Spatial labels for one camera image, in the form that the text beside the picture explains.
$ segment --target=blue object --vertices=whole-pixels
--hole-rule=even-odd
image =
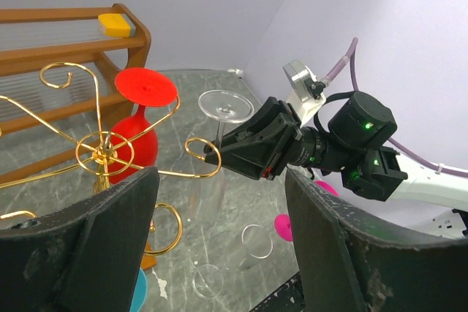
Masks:
[[[133,291],[132,304],[130,305],[130,312],[139,312],[143,307],[143,303],[146,300],[148,284],[146,283],[146,276],[143,270],[140,268],[138,272],[137,285]]]

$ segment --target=curved gold hook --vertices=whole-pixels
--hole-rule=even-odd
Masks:
[[[154,122],[153,124],[151,124],[150,126],[148,126],[147,128],[145,128],[144,130],[142,130],[140,133],[134,135],[133,137],[129,138],[127,141],[128,142],[132,142],[134,141],[135,139],[138,139],[139,137],[145,135],[146,133],[148,133],[149,131],[151,131],[154,127],[158,126],[159,124],[161,124],[162,122],[166,121],[170,116],[174,115],[177,110],[181,107],[181,99],[178,97],[177,95],[177,98],[176,98],[176,104],[175,104],[175,107],[166,115],[164,116],[163,118],[160,118],[158,121]],[[123,146],[126,142],[121,142],[120,144],[117,144],[116,146],[114,146],[114,150],[120,148],[121,146]]]
[[[90,76],[93,78],[93,81],[94,81],[94,93],[96,94],[97,128],[99,129],[99,132],[102,132],[101,107],[100,107],[100,104],[99,104],[99,82],[97,81],[97,77],[96,77],[96,75],[94,74],[94,72],[92,72],[88,67],[83,66],[83,65],[80,65],[80,64],[75,64],[75,63],[73,63],[73,62],[54,62],[54,63],[52,63],[52,64],[48,64],[48,65],[44,66],[43,68],[41,68],[41,70],[40,70],[40,72],[39,72],[39,78],[40,78],[41,82],[43,82],[47,87],[51,87],[51,88],[62,89],[62,88],[68,87],[68,86],[70,85],[70,83],[72,82],[72,77],[73,77],[73,73],[72,73],[72,72],[68,72],[67,81],[65,82],[65,84],[61,84],[61,85],[49,83],[49,82],[44,78],[44,73],[45,73],[48,69],[51,69],[52,67],[62,67],[62,66],[77,67],[77,68],[82,69],[83,71],[89,73]],[[99,134],[99,140],[100,140],[101,143],[103,143],[102,134]]]
[[[177,246],[178,242],[182,238],[183,224],[182,224],[182,218],[181,218],[181,215],[179,214],[179,212],[175,208],[173,208],[171,205],[166,204],[164,202],[160,202],[158,204],[155,204],[154,208],[155,209],[156,208],[167,208],[175,216],[175,219],[177,220],[178,231],[177,231],[177,235],[176,235],[174,241],[170,245],[168,245],[165,248],[162,248],[161,250],[155,250],[155,251],[145,250],[144,254],[146,256],[159,256],[159,255],[166,254],[167,252],[169,252],[173,248],[175,248]]]
[[[216,153],[216,156],[218,156],[218,164],[216,166],[216,169],[213,172],[203,173],[201,175],[159,170],[158,172],[159,172],[160,175],[173,175],[173,176],[182,177],[182,178],[209,178],[209,177],[213,177],[216,173],[219,172],[219,170],[221,169],[221,166],[222,166],[221,153],[219,152],[219,149],[212,142],[209,142],[209,141],[207,141],[207,140],[205,140],[203,138],[193,137],[193,138],[187,139],[185,141],[185,143],[184,143],[185,151],[190,156],[193,156],[193,157],[195,157],[195,158],[197,158],[197,159],[199,159],[201,161],[205,161],[205,157],[201,156],[201,155],[198,155],[197,153],[194,153],[193,151],[191,151],[189,149],[189,144],[191,142],[204,142],[210,148],[213,149],[213,151]],[[142,170],[143,168],[145,168],[145,167],[139,166],[137,164],[129,164],[129,162],[117,159],[116,157],[113,157],[113,156],[109,157],[109,159],[112,160],[112,161],[118,162],[119,164],[124,164],[124,165],[127,165],[127,166],[129,165],[131,168],[135,168],[136,170]]]
[[[37,218],[36,213],[31,212],[31,211],[22,210],[22,211],[15,211],[15,212],[10,212],[10,213],[5,213],[4,215],[1,215],[0,216],[0,221],[2,221],[4,219],[19,217],[19,216],[30,216],[32,218]]]

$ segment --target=yellow sponge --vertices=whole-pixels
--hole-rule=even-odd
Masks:
[[[136,27],[125,14],[101,14],[97,19],[101,32],[106,36],[128,38],[135,35]]]

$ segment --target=black cable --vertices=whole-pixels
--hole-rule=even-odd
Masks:
[[[311,167],[307,167],[307,170],[308,170],[309,173],[310,173],[310,180],[314,180],[314,179],[315,179],[314,170],[313,170]]]
[[[344,92],[344,93],[332,94],[327,98],[327,101],[325,102],[325,104],[323,106],[325,106],[326,104],[328,104],[330,102],[336,102],[338,100],[349,99],[354,93],[355,93],[355,91],[347,91],[347,92]],[[319,131],[319,133],[321,133],[321,134],[330,135],[330,133],[327,132],[323,128],[322,124],[320,123],[319,111],[320,110],[318,110],[317,113],[314,115],[315,128],[317,128],[317,131]]]

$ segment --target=gold metal rack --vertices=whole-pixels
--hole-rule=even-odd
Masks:
[[[60,175],[61,173],[69,172],[71,170],[75,170],[75,169],[81,167],[86,172],[90,172],[90,173],[96,175],[97,179],[96,179],[96,182],[94,183],[94,186],[93,186],[94,193],[96,194],[96,193],[98,193],[100,191],[103,191],[103,190],[110,187],[110,182],[109,182],[109,177],[110,176],[120,174],[120,173],[124,172],[125,170],[127,170],[130,167],[135,168],[136,170],[141,170],[141,169],[144,168],[144,167],[142,167],[140,165],[132,163],[134,158],[135,158],[135,149],[133,147],[132,142],[135,141],[136,139],[138,139],[139,137],[142,137],[146,133],[150,132],[153,128],[160,125],[162,122],[166,121],[168,118],[170,118],[172,115],[174,115],[174,113],[176,113],[177,110],[181,106],[181,100],[180,100],[179,96],[177,96],[175,107],[166,116],[164,116],[163,118],[160,118],[158,121],[151,124],[148,128],[144,129],[140,133],[138,133],[135,136],[130,137],[130,138],[125,138],[124,136],[122,136],[120,134],[117,134],[117,133],[114,133],[114,132],[111,132],[111,131],[103,131],[102,130],[102,122],[101,122],[101,107],[100,107],[100,103],[99,103],[99,83],[98,83],[96,75],[90,69],[88,69],[87,67],[85,67],[85,66],[83,66],[81,64],[75,64],[75,63],[72,63],[72,62],[56,62],[56,63],[48,64],[47,66],[44,66],[40,70],[39,78],[42,81],[42,83],[44,83],[46,86],[54,88],[54,89],[64,89],[64,88],[70,86],[70,84],[72,84],[73,74],[71,72],[68,73],[67,81],[64,84],[49,83],[45,79],[45,77],[44,77],[45,72],[48,69],[51,69],[53,67],[58,67],[58,66],[77,67],[79,69],[84,70],[85,72],[90,74],[90,76],[92,77],[92,79],[94,81],[95,94],[96,94],[96,116],[97,116],[98,131],[89,133],[86,136],[84,136],[83,138],[81,138],[80,140],[76,140],[75,138],[70,137],[68,134],[63,133],[62,131],[59,131],[57,128],[52,126],[50,123],[48,123],[44,119],[40,118],[38,115],[36,115],[32,111],[30,111],[29,109],[24,107],[19,102],[16,102],[14,99],[9,98],[8,96],[0,95],[0,99],[6,100],[6,101],[10,102],[11,104],[14,104],[18,108],[20,108],[22,111],[24,111],[25,113],[30,115],[32,118],[35,118],[41,124],[48,127],[50,130],[52,130],[56,134],[58,134],[61,137],[65,138],[69,142],[75,144],[75,158],[76,158],[76,161],[77,161],[76,164],[73,164],[71,166],[67,166],[67,167],[64,167],[64,168],[61,168],[59,170],[55,170],[55,171],[52,171],[52,172],[49,172],[49,173],[45,173],[45,174],[41,174],[41,175],[34,175],[34,176],[23,178],[23,179],[20,179],[20,180],[14,180],[14,181],[10,181],[10,182],[7,182],[7,183],[0,184],[0,189],[10,187],[10,186],[17,186],[19,184],[29,183],[29,182],[32,182],[32,181],[35,181],[35,180],[41,180],[41,179],[53,177],[55,175]],[[118,138],[123,140],[123,142],[120,142],[117,145],[112,145],[112,143],[110,142],[110,137],[113,136],[113,135],[117,136]],[[92,137],[95,137],[95,136],[99,136],[99,144],[98,144],[97,147],[92,147],[89,144],[85,143],[86,140],[88,140],[88,139],[90,139]],[[209,141],[207,141],[207,140],[205,140],[203,138],[192,137],[192,138],[189,138],[188,140],[186,140],[186,142],[184,143],[185,151],[190,156],[193,156],[196,159],[199,159],[201,161],[205,161],[205,157],[201,156],[201,155],[199,155],[197,153],[194,153],[193,151],[191,151],[189,149],[189,145],[192,142],[203,142],[206,145],[209,145],[210,148],[212,148],[213,151],[216,153],[216,155],[218,156],[218,164],[216,166],[216,169],[213,172],[205,173],[205,174],[189,174],[189,173],[180,173],[180,172],[160,170],[159,174],[161,174],[161,175],[172,175],[172,176],[182,177],[182,178],[209,178],[209,177],[213,177],[216,173],[218,173],[218,171],[221,169],[221,154],[220,154],[218,148],[216,148],[216,146],[213,143],[211,143],[211,142],[209,142]],[[129,149],[131,151],[131,157],[130,157],[129,161],[122,160],[122,159],[120,159],[118,157],[118,149],[121,148],[124,145],[128,145],[128,147],[129,147]],[[91,157],[88,157],[87,159],[81,160],[80,159],[81,148],[85,148],[86,151],[91,152]],[[92,168],[90,168],[88,166],[88,164],[90,164],[91,162],[97,164],[96,170],[93,170]],[[121,169],[119,169],[119,170],[117,170],[115,172],[109,172],[108,165],[112,164],[113,162],[123,164],[124,166]],[[171,251],[178,244],[179,240],[182,237],[183,225],[182,225],[181,216],[178,213],[178,211],[174,207],[172,207],[171,205],[166,204],[166,203],[162,203],[162,202],[161,203],[156,203],[154,208],[155,209],[156,208],[166,208],[171,213],[173,213],[173,215],[175,216],[175,218],[177,220],[177,223],[178,223],[178,233],[177,233],[177,235],[175,237],[175,240],[169,246],[167,246],[166,248],[163,248],[163,249],[160,249],[160,250],[157,250],[157,251],[145,250],[144,251],[145,255],[148,255],[148,256],[158,256],[158,255],[161,255],[161,254],[165,254],[168,251]],[[16,211],[14,213],[8,213],[8,214],[5,214],[3,216],[0,216],[0,220],[13,218],[13,217],[17,217],[17,216],[31,216],[33,218],[37,217],[35,213],[32,213],[32,212],[27,211],[27,210],[22,210],[22,211]],[[154,232],[155,229],[156,228],[154,226],[154,223],[153,223],[153,221],[151,221],[149,231]]]

